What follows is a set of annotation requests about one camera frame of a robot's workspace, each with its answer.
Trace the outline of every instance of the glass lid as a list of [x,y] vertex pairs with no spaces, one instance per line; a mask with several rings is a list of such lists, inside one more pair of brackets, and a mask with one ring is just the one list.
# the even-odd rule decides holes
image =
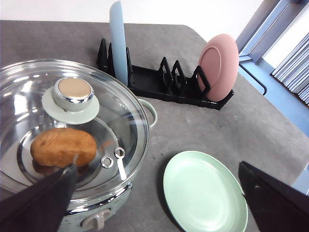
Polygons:
[[3,188],[19,192],[55,172],[59,165],[48,160],[55,155],[63,161],[78,154],[77,201],[117,190],[140,168],[147,118],[113,77],[71,61],[32,60],[1,69],[0,84]]

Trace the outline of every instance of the potato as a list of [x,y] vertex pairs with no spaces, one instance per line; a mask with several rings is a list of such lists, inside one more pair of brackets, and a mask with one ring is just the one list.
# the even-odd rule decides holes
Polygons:
[[79,167],[96,156],[97,144],[85,131],[72,128],[53,128],[39,134],[31,144],[33,159],[44,166],[65,167],[73,163]]

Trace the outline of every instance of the cooker control knob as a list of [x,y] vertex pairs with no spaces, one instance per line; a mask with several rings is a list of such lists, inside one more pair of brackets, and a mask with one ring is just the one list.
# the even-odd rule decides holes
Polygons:
[[54,86],[54,101],[67,111],[77,112],[85,109],[93,97],[93,88],[82,78],[64,77],[57,80]]
[[100,210],[82,221],[81,226],[87,230],[93,229],[99,231],[104,228],[104,222],[110,216],[110,214],[110,209]]

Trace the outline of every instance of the black dish rack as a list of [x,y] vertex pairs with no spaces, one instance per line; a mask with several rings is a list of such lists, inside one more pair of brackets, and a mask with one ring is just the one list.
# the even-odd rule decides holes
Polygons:
[[[126,48],[126,61],[128,70],[127,87],[138,96],[220,110],[234,95],[234,91],[231,90],[221,101],[213,102],[208,100],[206,95],[210,90],[210,85],[200,66],[196,67],[190,78],[184,76],[178,60],[171,71],[166,57],[163,57],[158,70],[147,69],[131,64],[128,48]],[[97,65],[98,69],[115,77],[112,43],[110,43],[107,53],[105,39],[101,40]],[[201,77],[205,85],[204,91],[201,91],[198,86],[197,75]]]

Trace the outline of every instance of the table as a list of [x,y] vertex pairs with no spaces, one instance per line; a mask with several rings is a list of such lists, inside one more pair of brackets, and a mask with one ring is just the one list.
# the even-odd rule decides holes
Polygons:
[[[1,21],[0,65],[37,58],[77,61],[96,67],[101,38],[109,43],[107,23]],[[134,65],[158,69],[163,56],[179,60],[191,76],[206,42],[183,25],[125,24]],[[309,139],[240,74],[235,95],[221,111],[147,99],[158,112],[150,147],[128,201],[104,231],[182,231],[166,206],[162,177],[177,153],[208,153],[238,176],[244,160],[292,184],[309,161]],[[249,215],[247,232],[258,228]]]

